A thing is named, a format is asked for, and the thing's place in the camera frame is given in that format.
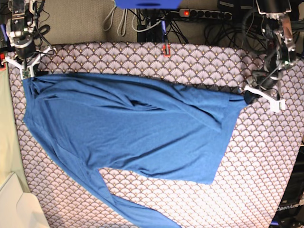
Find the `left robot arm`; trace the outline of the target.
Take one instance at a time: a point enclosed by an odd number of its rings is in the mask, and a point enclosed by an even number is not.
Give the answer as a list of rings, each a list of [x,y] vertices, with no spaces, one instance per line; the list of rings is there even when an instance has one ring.
[[[253,7],[243,17],[243,43],[248,49],[257,54],[265,55],[261,69],[252,71],[244,87],[244,99],[252,104],[262,97],[270,104],[270,110],[278,113],[285,109],[285,100],[280,96],[279,81],[282,71],[291,69],[296,63],[296,45],[293,38],[291,21],[288,13],[291,12],[288,0],[255,0]],[[250,27],[247,19],[258,13],[262,17],[260,31],[266,39],[264,51],[254,50],[247,40]]]

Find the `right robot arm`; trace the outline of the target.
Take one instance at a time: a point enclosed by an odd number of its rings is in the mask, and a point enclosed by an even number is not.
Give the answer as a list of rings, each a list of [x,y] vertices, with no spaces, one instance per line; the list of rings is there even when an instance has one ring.
[[[0,52],[15,52],[14,57],[5,57],[2,62],[19,69],[21,79],[35,77],[42,57],[53,55],[56,49],[45,38],[49,25],[39,26],[44,10],[44,0],[9,0],[11,17],[0,28],[6,43]]]

